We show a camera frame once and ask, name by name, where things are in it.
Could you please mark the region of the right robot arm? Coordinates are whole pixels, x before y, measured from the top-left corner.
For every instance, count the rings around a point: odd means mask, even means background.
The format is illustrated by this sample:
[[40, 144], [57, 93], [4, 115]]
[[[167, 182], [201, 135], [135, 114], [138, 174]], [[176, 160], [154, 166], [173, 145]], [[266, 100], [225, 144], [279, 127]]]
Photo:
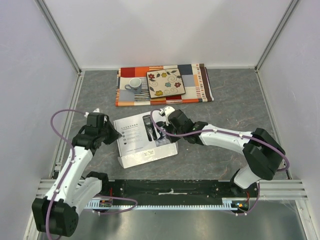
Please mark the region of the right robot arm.
[[259, 180], [271, 181], [276, 172], [282, 171], [281, 163], [287, 162], [284, 149], [263, 128], [241, 132], [192, 122], [180, 109], [170, 106], [160, 114], [165, 117], [164, 129], [172, 142], [185, 139], [190, 144], [220, 147], [244, 156], [247, 165], [236, 171], [229, 184], [235, 197], [242, 196]]

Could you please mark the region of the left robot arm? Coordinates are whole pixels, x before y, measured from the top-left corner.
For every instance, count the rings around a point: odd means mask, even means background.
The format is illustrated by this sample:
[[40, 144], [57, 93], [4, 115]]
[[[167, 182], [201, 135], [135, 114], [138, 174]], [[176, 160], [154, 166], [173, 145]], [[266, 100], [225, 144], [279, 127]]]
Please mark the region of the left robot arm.
[[52, 187], [42, 198], [35, 198], [32, 213], [36, 228], [49, 240], [56, 236], [70, 237], [75, 232], [79, 216], [95, 195], [106, 196], [110, 191], [105, 173], [90, 174], [81, 185], [81, 176], [102, 144], [110, 145], [121, 137], [109, 116], [95, 109], [86, 112], [86, 124], [66, 143], [68, 158]]

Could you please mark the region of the white hair clipper kit box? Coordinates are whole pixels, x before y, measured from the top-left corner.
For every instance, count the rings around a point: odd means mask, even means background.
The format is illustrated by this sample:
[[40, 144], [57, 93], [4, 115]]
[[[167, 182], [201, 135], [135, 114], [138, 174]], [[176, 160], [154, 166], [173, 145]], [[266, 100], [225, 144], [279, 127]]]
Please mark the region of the white hair clipper kit box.
[[178, 154], [178, 144], [171, 143], [167, 135], [154, 125], [157, 140], [149, 141], [144, 126], [145, 112], [113, 121], [115, 129], [122, 134], [117, 140], [118, 161], [124, 168], [131, 168]]

